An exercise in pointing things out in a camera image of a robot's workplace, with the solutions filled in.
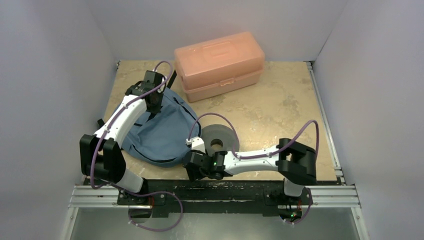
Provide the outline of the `blue student backpack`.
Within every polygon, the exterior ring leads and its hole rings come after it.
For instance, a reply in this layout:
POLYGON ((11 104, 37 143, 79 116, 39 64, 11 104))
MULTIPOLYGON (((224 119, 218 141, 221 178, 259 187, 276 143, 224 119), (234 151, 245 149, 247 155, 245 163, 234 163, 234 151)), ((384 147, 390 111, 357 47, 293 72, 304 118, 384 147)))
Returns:
POLYGON ((187 136, 199 137, 202 131, 194 110, 171 90, 176 76, 176 72, 167 76, 160 112, 143 113, 121 147, 133 158, 163 168, 180 164, 189 151, 187 136))

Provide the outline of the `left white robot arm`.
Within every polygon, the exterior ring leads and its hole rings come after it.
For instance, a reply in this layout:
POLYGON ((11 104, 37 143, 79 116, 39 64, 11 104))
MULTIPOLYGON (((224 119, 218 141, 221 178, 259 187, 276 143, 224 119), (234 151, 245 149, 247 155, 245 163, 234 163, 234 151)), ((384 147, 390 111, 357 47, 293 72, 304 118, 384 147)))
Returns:
POLYGON ((157 114, 166 87, 167 77, 155 70, 146 71, 143 80, 131 85, 109 120, 92 135, 79 141, 80 165, 83 175, 129 191, 138 205, 146 203, 149 191, 144 179, 131 172, 123 157, 123 141, 136 120, 145 112, 157 114))

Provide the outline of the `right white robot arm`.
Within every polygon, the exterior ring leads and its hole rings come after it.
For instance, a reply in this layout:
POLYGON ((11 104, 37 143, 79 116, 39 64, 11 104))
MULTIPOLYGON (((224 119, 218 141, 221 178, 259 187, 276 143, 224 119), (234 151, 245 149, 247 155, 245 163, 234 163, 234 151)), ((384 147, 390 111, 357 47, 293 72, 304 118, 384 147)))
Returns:
POLYGON ((194 182, 204 178, 222 180, 246 172, 274 171, 284 176, 280 196, 288 204, 300 198, 305 186, 317 184, 317 149, 281 138, 275 146, 245 152, 216 151, 208 155, 203 140, 191 140, 191 150, 184 156, 182 166, 194 182))

